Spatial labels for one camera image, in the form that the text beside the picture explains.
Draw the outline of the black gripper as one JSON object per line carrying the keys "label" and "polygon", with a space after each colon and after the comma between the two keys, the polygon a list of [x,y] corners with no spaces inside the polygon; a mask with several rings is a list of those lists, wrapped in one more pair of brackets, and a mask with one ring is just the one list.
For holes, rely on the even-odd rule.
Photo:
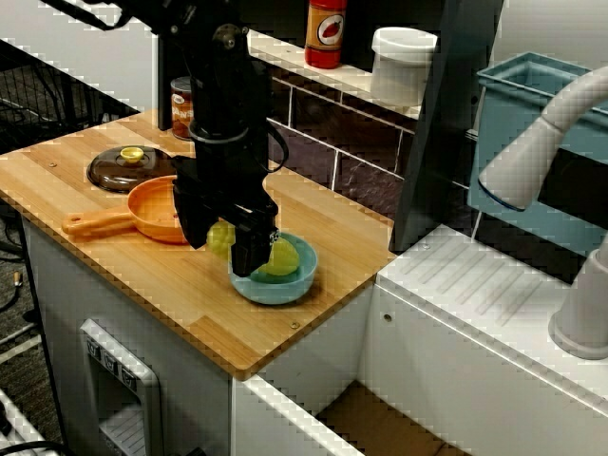
{"label": "black gripper", "polygon": [[171,160],[174,205],[183,236],[194,249],[207,242],[216,219],[235,225],[231,247],[232,272],[246,277],[266,264],[278,239],[278,207],[263,182],[279,170],[266,154],[242,154],[225,161],[177,156]]}

